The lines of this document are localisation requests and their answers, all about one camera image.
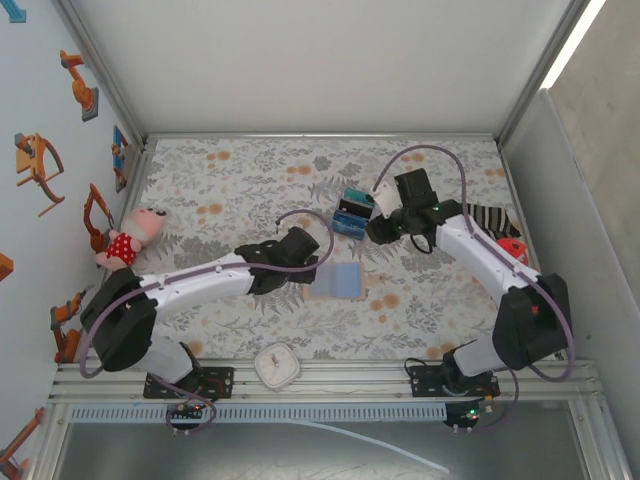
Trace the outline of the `small left circuit board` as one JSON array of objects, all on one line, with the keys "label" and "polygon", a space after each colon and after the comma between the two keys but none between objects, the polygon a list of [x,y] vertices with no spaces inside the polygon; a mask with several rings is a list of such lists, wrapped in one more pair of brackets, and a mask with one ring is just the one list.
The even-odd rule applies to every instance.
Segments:
[{"label": "small left circuit board", "polygon": [[178,429],[194,428],[204,422],[206,407],[203,404],[170,405],[167,408],[168,422]]}]

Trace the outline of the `teal blue small box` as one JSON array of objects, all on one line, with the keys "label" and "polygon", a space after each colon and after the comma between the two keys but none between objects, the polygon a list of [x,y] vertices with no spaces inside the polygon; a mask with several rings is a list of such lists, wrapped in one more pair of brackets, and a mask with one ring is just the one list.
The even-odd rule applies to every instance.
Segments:
[{"label": "teal blue small box", "polygon": [[363,240],[368,220],[336,210],[332,218],[332,229],[335,233],[346,237]]}]

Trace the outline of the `white square timer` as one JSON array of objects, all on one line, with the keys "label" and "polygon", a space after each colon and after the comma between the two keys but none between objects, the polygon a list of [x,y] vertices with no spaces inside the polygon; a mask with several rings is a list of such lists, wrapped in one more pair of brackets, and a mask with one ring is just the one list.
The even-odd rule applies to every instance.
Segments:
[{"label": "white square timer", "polygon": [[280,391],[301,373],[299,360],[284,343],[276,343],[260,352],[254,360],[259,380],[269,390]]}]

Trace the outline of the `blue orange robot sticker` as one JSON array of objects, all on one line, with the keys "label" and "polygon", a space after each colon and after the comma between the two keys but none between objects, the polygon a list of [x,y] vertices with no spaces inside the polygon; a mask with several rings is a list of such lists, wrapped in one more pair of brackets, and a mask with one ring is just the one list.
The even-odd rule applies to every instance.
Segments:
[{"label": "blue orange robot sticker", "polygon": [[131,157],[135,149],[117,125],[113,126],[111,144],[112,168],[114,172],[114,186],[117,193],[124,190],[128,184],[131,170]]}]

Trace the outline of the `black white striped sock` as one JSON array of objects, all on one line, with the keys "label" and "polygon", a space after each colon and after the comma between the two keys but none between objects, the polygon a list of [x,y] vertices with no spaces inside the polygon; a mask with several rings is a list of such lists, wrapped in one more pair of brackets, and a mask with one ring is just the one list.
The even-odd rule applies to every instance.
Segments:
[{"label": "black white striped sock", "polygon": [[521,237],[519,229],[511,222],[504,208],[468,203],[467,211],[476,225],[495,241]]}]

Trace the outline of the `orange grey robot sticker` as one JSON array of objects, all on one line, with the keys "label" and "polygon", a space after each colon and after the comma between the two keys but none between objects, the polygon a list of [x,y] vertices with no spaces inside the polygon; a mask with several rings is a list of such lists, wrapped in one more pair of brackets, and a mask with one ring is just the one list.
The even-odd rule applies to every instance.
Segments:
[{"label": "orange grey robot sticker", "polygon": [[[16,183],[21,187],[33,182],[49,200],[49,205],[38,213],[38,217],[46,215],[56,206],[64,202],[64,195],[57,195],[51,189],[49,183],[65,172],[62,159],[54,145],[39,133],[24,135],[17,133],[14,137],[16,147],[16,173],[26,173],[27,176]],[[50,157],[55,164],[55,171],[48,173],[45,160]]]}]

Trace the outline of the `black credit card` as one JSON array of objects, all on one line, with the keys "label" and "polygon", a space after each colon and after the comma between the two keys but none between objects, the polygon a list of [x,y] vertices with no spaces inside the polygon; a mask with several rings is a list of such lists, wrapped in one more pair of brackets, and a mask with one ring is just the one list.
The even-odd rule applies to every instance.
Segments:
[{"label": "black credit card", "polygon": [[349,215],[369,220],[373,207],[352,199],[342,198],[339,202],[339,210]]}]

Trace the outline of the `aluminium frame post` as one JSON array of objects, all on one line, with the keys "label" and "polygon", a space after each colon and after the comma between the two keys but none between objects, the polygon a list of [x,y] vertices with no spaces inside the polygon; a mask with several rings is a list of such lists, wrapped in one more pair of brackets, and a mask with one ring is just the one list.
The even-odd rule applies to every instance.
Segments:
[{"label": "aluminium frame post", "polygon": [[562,48],[565,46],[570,34],[574,31],[578,21],[583,16],[591,0],[569,0],[560,20],[546,42],[542,53],[536,61],[534,68],[526,80],[515,105],[508,114],[499,133],[494,137],[496,144],[501,149],[511,138],[518,123],[522,119],[526,109],[532,102],[543,81],[549,74],[554,62],[558,59]]},{"label": "aluminium frame post", "polygon": [[101,47],[89,21],[82,14],[75,0],[49,1],[79,49],[81,56],[88,63],[89,69],[107,97],[116,116],[129,133],[128,139],[139,149],[143,149],[147,134],[129,106],[124,91],[118,85],[111,69],[112,64],[108,61],[106,51]]}]

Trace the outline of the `pink plush doll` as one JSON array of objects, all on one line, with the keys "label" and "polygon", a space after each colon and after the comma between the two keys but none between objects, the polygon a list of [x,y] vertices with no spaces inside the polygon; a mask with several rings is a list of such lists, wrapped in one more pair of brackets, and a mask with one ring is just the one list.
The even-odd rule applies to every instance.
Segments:
[{"label": "pink plush doll", "polygon": [[111,272],[131,267],[141,250],[159,236],[166,219],[164,210],[131,210],[122,220],[120,229],[109,232],[109,245],[95,256],[97,265]]}]

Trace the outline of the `aluminium front rail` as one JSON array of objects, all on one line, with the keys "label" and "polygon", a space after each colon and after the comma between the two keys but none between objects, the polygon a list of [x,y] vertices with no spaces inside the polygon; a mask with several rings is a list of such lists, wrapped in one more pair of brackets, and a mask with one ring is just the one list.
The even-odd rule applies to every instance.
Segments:
[{"label": "aluminium front rail", "polygon": [[[302,361],[297,379],[279,392],[271,391],[261,383],[251,360],[204,360],[202,364],[234,369],[231,400],[236,403],[373,403],[412,399],[410,380],[401,361]],[[572,376],[561,383],[547,382],[529,369],[517,374],[518,386],[506,372],[498,373],[497,378],[502,401],[513,399],[516,391],[525,401],[599,400],[604,397],[599,374],[589,361],[577,362]],[[136,369],[102,372],[92,379],[85,379],[78,365],[63,365],[55,374],[48,402],[142,402],[145,379],[146,374]]]}]

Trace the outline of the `floral patterned table mat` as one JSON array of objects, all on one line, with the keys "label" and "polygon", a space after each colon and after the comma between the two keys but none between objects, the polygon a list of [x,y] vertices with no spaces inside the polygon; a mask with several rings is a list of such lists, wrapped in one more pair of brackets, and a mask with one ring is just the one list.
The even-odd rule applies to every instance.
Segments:
[{"label": "floral patterned table mat", "polygon": [[363,300],[305,300],[303,285],[217,300],[157,323],[159,334],[202,358],[251,358],[282,342],[302,359],[438,359],[493,329],[497,307],[480,282],[423,240],[378,246],[329,238],[347,187],[424,169],[441,199],[466,197],[517,215],[492,141],[349,139],[164,139],[155,142],[137,205],[168,219],[138,256],[140,274],[219,258],[238,246],[307,230],[335,263],[360,263]]}]

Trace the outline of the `red plush monster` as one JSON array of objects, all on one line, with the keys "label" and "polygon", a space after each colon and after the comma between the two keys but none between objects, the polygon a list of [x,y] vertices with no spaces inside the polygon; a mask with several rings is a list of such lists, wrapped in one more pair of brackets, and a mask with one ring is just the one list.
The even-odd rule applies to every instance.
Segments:
[{"label": "red plush monster", "polygon": [[516,260],[513,267],[514,272],[522,271],[524,268],[539,273],[540,270],[529,263],[529,254],[526,244],[514,237],[504,237],[497,240],[497,244]]}]

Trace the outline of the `bright light strip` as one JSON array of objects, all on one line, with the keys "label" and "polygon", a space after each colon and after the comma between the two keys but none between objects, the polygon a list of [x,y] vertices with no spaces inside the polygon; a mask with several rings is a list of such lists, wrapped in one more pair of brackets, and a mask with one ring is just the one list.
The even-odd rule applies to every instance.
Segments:
[{"label": "bright light strip", "polygon": [[606,2],[607,0],[589,0],[542,81],[540,89],[550,89],[556,83]]}]

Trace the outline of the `beige blue card holder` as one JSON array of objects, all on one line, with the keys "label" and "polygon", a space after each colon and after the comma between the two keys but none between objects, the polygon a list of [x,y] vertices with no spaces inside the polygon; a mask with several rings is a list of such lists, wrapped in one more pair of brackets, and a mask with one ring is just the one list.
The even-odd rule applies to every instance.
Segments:
[{"label": "beige blue card holder", "polygon": [[366,297],[360,263],[324,263],[315,280],[303,288],[305,300],[363,300]]}]

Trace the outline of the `small right circuit board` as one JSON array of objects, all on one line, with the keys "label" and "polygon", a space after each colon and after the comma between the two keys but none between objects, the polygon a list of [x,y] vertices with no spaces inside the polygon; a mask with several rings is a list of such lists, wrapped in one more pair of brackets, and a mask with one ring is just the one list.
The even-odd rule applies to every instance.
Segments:
[{"label": "small right circuit board", "polygon": [[470,399],[462,403],[463,418],[469,420],[479,420],[483,415],[490,414],[495,405],[495,399],[491,396]]}]

